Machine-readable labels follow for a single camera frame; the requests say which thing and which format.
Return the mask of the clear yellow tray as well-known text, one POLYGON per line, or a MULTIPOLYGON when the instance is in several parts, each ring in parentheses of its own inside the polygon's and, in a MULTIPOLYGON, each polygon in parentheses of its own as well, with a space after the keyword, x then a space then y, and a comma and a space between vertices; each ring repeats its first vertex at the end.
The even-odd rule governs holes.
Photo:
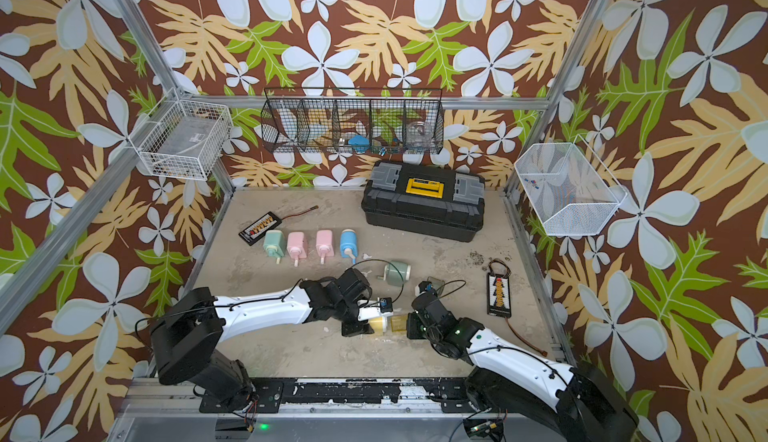
POLYGON ((392 333, 405 333, 407 331, 407 325, 407 315, 397 315, 390 318, 389 328, 392 333))

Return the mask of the green sharpener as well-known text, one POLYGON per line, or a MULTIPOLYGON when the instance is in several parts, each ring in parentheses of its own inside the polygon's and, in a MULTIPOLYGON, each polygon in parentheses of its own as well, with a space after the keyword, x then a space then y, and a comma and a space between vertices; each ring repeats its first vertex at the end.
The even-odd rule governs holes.
POLYGON ((263 249, 269 258, 279 264, 285 257, 287 242, 284 233, 281 230, 269 230, 266 232, 263 242, 263 249))
POLYGON ((403 286, 410 279, 411 265, 406 262, 392 261, 384 265, 382 280, 392 286, 403 286))

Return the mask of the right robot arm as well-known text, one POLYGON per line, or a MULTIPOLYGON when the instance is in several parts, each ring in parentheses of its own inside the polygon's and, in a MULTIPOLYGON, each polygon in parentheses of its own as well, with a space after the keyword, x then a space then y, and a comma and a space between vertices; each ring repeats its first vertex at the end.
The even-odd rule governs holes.
POLYGON ((473 367, 465 388, 481 411, 520 414, 567 441, 630 441, 638 428, 635 411, 590 363, 572 366, 525 350, 471 318, 455 317, 434 292, 414 299, 408 323, 410 338, 473 367))

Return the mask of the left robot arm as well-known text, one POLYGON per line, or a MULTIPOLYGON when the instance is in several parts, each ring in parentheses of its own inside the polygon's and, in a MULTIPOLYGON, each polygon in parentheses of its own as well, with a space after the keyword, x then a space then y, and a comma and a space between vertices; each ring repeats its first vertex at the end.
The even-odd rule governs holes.
POLYGON ((371 319, 392 311, 390 298, 372 299, 372 288, 356 268, 339 277, 301 279, 283 291, 253 296, 214 296, 199 287, 173 305, 150 328, 151 348, 162 385, 191 382, 223 412, 256 404, 244 364, 218 345, 257 330, 335 319, 344 337, 371 334, 371 319))

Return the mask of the yellow pencil sharpener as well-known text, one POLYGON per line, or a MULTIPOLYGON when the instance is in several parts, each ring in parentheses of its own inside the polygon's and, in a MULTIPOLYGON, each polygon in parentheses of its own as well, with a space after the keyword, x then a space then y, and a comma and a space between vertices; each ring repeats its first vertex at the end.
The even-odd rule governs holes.
POLYGON ((376 317, 369 319, 368 323, 376 335, 384 335, 387 333, 389 326, 387 317, 376 317))

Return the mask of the blue pencil sharpener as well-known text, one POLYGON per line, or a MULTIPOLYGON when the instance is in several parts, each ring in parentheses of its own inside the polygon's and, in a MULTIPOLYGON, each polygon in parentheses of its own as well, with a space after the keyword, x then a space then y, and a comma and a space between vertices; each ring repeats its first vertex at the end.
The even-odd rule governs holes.
POLYGON ((350 259, 353 264, 357 262, 358 242, 357 242, 357 234, 354 230, 345 229, 341 233, 339 248, 340 248, 341 256, 343 258, 350 259))

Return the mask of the pink sharpener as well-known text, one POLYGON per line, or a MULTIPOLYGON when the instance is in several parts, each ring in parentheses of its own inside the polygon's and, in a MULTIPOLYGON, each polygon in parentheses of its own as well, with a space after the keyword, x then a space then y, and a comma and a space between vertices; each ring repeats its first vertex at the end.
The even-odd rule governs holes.
POLYGON ((316 252, 322 265, 332 258, 334 251, 334 236, 330 229, 321 229, 316 233, 316 252))
POLYGON ((298 267, 300 262, 307 258, 307 248, 308 243, 304 232, 294 231, 288 234, 287 253, 295 267, 298 267))

